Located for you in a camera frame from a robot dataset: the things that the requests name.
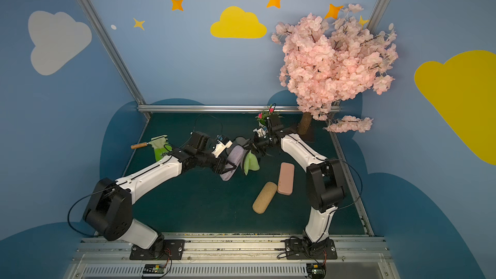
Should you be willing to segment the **pink eyeglass case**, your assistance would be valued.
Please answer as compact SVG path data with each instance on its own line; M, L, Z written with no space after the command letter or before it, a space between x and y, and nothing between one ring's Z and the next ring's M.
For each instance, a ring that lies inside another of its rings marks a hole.
M293 193L294 167L295 166L290 163L281 163L277 189L279 194L289 196Z

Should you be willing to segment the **purple eyeglass case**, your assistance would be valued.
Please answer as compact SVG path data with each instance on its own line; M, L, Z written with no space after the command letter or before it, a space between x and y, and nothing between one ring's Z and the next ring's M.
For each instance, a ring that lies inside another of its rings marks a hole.
M232 178L233 174L236 172L244 159L245 154L246 150L241 145L237 145L233 148L227 157L224 172L220 175L220 178L223 181L226 182Z

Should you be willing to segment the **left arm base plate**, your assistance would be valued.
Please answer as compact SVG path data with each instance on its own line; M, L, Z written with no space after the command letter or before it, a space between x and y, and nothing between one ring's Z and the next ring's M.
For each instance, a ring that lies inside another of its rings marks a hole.
M143 249L133 245L130 252L130 260L181 260L185 248L183 239L162 239L159 238L149 248Z

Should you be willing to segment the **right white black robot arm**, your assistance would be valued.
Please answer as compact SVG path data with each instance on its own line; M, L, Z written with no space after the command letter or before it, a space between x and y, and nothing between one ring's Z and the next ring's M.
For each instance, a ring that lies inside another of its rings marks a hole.
M295 130L285 128L277 115L270 115L265 125L254 130L248 142L256 155L265 155L269 147L278 147L287 153L306 172L306 195L311 205L309 221L304 229L304 240L314 247L329 238L329 228L335 213L355 205L342 206L346 193L345 161L329 159L312 149Z

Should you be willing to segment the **beige cork eyeglass case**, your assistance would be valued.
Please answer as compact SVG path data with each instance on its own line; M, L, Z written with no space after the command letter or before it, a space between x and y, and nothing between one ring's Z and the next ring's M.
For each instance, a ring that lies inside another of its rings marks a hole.
M277 184L273 182L267 182L265 186L263 186L252 206L255 213L265 213L273 197L275 196L277 189Z

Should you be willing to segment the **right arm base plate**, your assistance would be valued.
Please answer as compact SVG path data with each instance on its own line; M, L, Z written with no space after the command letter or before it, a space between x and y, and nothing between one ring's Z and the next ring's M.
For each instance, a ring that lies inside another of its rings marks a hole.
M284 249L285 253L282 258L288 260L336 260L338 258L336 245L330 238L314 244L307 238L292 236L284 240Z

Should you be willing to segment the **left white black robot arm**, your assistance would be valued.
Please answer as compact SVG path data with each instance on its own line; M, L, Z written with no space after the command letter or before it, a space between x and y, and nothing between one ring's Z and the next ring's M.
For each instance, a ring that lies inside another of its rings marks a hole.
M100 180L83 212L83 220L108 241L123 240L153 255L163 249L163 236L134 218L133 205L148 192L190 169L209 168L221 179L231 179L245 149L221 136L213 149L209 136L193 132L183 147L176 147L156 163L123 178Z

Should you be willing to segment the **grey green microfibre cloth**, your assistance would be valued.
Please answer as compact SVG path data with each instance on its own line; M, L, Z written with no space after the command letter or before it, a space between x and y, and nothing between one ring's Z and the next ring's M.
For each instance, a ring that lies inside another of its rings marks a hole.
M249 150L249 140L244 137L237 137L233 143L234 148L229 154L229 159L234 162L247 176L250 171L259 171L258 158L252 150Z

